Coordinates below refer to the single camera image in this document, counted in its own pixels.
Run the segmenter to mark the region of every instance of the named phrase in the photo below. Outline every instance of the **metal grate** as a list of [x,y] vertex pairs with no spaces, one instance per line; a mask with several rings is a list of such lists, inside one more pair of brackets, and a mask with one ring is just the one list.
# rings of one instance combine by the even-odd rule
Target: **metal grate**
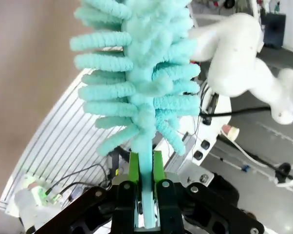
[[[3,191],[0,209],[6,208],[24,173],[33,173],[55,183],[63,176],[96,163],[107,169],[107,158],[99,156],[96,148],[121,128],[97,129],[94,122],[99,116],[83,112],[83,101],[78,98],[77,90],[83,86],[80,82],[82,76],[89,73],[91,70],[85,69],[78,75],[33,135]],[[102,169],[94,167],[71,176],[61,185],[67,186],[74,181],[96,184],[102,180]]]

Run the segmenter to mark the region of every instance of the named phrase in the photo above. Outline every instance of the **white device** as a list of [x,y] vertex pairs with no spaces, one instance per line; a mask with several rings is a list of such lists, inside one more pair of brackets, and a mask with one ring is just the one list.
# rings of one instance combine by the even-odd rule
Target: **white device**
[[220,95],[237,97],[249,90],[271,107],[280,124],[293,122],[293,70],[282,69],[275,78],[268,66],[256,58],[263,46],[259,22],[237,13],[201,28],[193,28],[197,40],[192,60],[211,60],[207,82]]
[[27,234],[32,234],[61,212],[61,206],[37,202],[30,189],[15,194],[15,205]]

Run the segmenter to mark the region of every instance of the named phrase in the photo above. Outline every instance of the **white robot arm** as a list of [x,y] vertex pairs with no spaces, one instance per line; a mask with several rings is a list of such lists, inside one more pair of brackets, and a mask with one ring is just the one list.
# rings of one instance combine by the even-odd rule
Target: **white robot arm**
[[283,69],[275,78],[268,66],[256,58],[263,46],[258,21],[247,14],[190,31],[197,40],[195,61],[211,60],[207,82],[218,94],[236,97],[249,90],[271,107],[280,124],[293,122],[293,70]]

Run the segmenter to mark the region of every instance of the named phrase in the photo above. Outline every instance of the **screw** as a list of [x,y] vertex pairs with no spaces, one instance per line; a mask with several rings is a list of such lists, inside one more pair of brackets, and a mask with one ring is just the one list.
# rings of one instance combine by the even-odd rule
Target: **screw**
[[96,195],[96,196],[101,196],[101,195],[102,195],[102,192],[101,192],[101,191],[97,191],[97,192],[95,193],[95,195]]
[[169,183],[168,183],[167,181],[164,181],[164,182],[162,183],[162,186],[163,186],[164,188],[168,188],[168,187],[169,187]]
[[124,185],[124,189],[129,189],[130,188],[130,184],[125,184]]
[[193,192],[193,193],[197,193],[198,191],[199,191],[199,189],[197,187],[195,187],[195,186],[193,186],[191,188],[191,192]]
[[258,231],[257,228],[252,228],[252,229],[250,230],[250,234],[259,234],[259,231]]
[[206,183],[208,181],[208,178],[209,178],[208,175],[203,174],[200,177],[200,182],[204,184],[204,183]]

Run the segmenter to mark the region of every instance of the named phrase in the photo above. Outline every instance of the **black button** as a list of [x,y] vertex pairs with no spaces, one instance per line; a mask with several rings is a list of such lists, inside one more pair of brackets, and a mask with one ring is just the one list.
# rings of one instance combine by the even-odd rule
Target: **black button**
[[201,151],[196,151],[193,155],[194,158],[196,158],[197,160],[201,160],[203,158],[203,153]]
[[201,143],[201,147],[205,150],[208,150],[210,143],[207,140],[203,140]]

